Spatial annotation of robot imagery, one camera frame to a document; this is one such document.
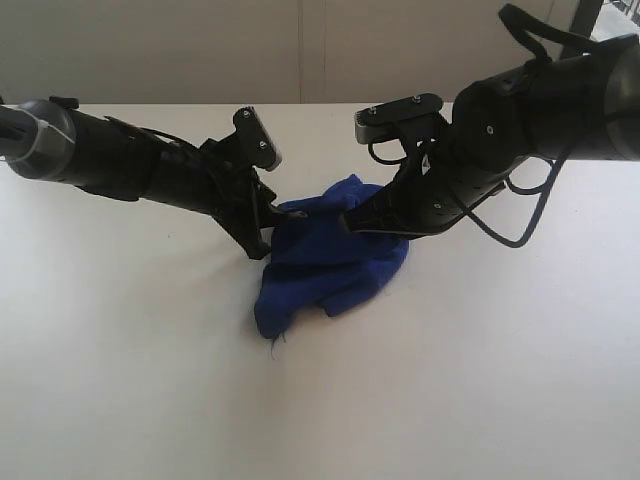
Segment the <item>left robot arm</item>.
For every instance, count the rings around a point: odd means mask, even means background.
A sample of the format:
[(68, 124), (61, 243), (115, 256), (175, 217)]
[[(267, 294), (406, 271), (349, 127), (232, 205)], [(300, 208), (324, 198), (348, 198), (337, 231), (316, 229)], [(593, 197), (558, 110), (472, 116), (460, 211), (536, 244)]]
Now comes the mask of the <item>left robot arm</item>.
[(301, 219), (275, 206), (259, 178), (281, 155), (251, 106), (234, 131), (202, 145), (112, 116), (85, 114), (75, 98), (51, 97), (1, 108), (1, 159), (19, 176), (72, 185), (118, 201), (149, 200), (206, 215), (254, 260), (270, 251), (262, 230)]

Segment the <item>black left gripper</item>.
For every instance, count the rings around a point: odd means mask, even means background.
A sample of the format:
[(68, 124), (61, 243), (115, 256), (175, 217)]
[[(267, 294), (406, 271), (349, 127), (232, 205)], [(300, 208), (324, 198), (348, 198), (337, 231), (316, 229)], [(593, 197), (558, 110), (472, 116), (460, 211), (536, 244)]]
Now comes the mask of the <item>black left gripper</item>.
[(276, 194), (256, 171), (260, 155), (252, 154), (237, 134), (206, 140), (196, 147), (162, 134), (163, 151), (144, 198), (214, 218), (249, 259), (263, 259), (270, 246), (261, 230), (307, 213), (273, 204)]

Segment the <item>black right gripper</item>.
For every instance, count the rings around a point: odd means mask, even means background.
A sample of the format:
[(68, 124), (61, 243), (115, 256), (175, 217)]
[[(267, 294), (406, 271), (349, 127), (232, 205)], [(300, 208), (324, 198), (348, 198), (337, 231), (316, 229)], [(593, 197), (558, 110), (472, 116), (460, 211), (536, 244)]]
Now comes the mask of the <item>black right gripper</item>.
[(384, 187), (342, 214), (349, 232), (401, 238), (436, 235), (487, 199), (530, 152), (518, 74), (476, 81), (461, 91), (450, 126), (427, 154), (429, 169)]

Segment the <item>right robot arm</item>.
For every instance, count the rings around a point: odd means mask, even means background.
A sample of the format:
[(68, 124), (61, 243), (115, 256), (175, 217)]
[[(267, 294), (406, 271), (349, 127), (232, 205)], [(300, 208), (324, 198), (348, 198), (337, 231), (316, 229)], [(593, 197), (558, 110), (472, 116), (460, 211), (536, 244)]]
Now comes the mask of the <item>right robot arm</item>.
[(380, 191), (343, 216), (353, 232), (437, 235), (500, 192), (525, 160), (639, 157), (639, 43), (595, 44), (586, 55), (532, 60), (477, 81), (452, 115), (432, 93), (359, 111), (357, 141), (398, 141), (404, 156)]

